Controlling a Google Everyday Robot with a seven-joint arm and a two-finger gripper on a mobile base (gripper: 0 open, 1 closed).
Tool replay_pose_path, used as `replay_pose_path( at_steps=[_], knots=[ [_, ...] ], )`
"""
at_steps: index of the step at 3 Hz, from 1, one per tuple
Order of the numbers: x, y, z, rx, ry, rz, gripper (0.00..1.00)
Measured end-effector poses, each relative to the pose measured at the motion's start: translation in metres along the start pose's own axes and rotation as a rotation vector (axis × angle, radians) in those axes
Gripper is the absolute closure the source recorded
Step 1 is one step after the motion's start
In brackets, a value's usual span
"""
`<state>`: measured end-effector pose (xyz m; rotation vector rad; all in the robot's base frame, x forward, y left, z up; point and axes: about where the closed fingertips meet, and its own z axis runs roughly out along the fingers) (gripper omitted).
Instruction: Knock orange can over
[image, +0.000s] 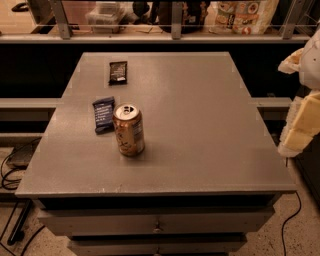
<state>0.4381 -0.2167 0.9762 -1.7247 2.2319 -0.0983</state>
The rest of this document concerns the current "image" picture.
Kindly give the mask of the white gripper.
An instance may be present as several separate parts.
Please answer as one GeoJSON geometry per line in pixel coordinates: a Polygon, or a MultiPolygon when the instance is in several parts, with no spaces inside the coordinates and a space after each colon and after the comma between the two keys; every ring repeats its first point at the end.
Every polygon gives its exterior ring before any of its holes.
{"type": "MultiPolygon", "coordinates": [[[[283,60],[278,70],[286,74],[299,71],[302,85],[311,90],[320,90],[320,30],[309,39],[304,49],[294,51],[283,60]]],[[[304,98],[296,96],[290,105],[286,125],[280,135],[278,152],[283,157],[295,157],[319,133],[320,92],[311,91],[304,98]]]]}

